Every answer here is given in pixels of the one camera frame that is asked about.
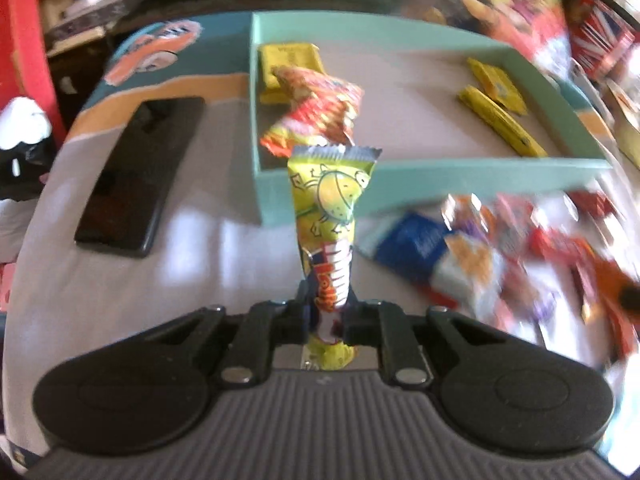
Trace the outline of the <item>long yellow snack bar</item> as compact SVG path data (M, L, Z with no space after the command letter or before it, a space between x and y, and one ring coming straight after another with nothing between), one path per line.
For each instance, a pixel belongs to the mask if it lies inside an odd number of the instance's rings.
M458 93L458 99L494 130L494 133L497 133L516 154L527 158L548 156L546 150L484 92L473 86L466 86Z

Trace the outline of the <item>large yellow snack packet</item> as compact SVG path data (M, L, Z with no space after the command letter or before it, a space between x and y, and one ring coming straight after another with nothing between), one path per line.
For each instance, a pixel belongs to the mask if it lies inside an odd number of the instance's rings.
M525 100L510 76L500 67L468 58L469 68L484 92L497 104L520 116L528 114Z

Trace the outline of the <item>blue white biscuit packet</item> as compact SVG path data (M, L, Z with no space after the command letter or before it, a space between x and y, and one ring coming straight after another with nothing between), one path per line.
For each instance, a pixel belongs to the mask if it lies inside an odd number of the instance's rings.
M382 222L360 250L478 318L494 310L506 270L503 256L484 240L416 212Z

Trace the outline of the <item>Paw Patrol snack gift bag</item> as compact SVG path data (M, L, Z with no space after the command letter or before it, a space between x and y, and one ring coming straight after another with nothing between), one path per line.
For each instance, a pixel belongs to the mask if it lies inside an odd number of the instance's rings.
M561 0L401 0L401 13L510 44L543 72L566 78L570 40Z

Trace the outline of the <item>small yellow snack packet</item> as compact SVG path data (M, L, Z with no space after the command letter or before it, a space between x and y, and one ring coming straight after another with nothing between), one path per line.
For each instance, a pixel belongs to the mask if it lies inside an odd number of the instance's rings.
M287 42L286 44L262 44L258 47L262 68L262 91L259 101L265 105L285 104L288 96L274 74L277 68L296 67L324 74L320 50L314 44Z

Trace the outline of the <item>orange red snack bag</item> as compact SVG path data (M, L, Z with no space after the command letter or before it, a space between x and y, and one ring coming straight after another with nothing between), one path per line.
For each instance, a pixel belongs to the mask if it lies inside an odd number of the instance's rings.
M360 113L363 88L306 68L281 67L274 74L291 109L260 137L260 145L271 155L290 157L297 145L355 144L355 120Z

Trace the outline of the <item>green yellow lolly wrapper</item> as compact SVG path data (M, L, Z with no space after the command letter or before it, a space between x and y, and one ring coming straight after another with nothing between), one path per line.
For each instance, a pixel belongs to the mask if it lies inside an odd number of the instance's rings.
M288 159L311 313L306 349L319 370L341 370L357 353L342 336L343 310L352 302L355 208L381 154L368 146L296 146Z

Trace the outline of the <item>tan cardboard box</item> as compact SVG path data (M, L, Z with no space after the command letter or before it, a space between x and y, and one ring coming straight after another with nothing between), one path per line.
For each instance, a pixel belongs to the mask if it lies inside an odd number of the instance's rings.
M613 136L618 148L639 168L639 105L611 79L606 82L603 101L614 118Z

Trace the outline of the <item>pink cartoon snack packet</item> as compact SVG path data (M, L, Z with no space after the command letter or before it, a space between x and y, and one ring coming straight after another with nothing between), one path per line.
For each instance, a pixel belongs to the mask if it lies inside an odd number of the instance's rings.
M530 234L536 226L534 211L534 204L524 196L497 195L495 242L506 258L518 260L526 253Z

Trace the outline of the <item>mint green cardboard box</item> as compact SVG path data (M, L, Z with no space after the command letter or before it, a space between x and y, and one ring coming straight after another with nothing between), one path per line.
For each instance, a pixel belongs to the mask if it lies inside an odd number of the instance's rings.
M594 137L550 81L508 44L393 16L260 12L250 25L250 114L260 136L283 108L259 101L264 44L314 44L324 69L363 88L355 140L379 148L360 214L447 194L539 193L581 186L610 169ZM543 158L521 158L460 103L469 59L503 68L524 96L525 130Z

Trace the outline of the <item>black smartphone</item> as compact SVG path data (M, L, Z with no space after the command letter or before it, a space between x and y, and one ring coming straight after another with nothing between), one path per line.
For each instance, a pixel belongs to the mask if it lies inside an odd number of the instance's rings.
M96 180L74 241L127 258L149 255L186 150L206 112L199 96L142 102Z

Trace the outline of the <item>red gift box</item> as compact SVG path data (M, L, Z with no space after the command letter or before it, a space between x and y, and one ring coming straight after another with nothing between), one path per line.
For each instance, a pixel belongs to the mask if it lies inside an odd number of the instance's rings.
M56 145L62 145L67 131L46 57L39 0L1 0L1 107L17 96L40 106Z

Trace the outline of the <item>union jack red box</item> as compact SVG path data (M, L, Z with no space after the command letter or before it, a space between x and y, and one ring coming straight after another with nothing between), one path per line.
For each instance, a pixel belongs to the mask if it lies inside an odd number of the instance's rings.
M634 44L636 32L600 0L568 0L572 58L591 80L603 79Z

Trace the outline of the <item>round orange cartoon candy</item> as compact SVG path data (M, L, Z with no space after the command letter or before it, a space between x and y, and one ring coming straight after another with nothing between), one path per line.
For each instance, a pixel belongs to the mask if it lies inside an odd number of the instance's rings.
M474 224L488 233L495 224L494 214L475 194L449 194L440 207L440 214L446 226L451 229Z

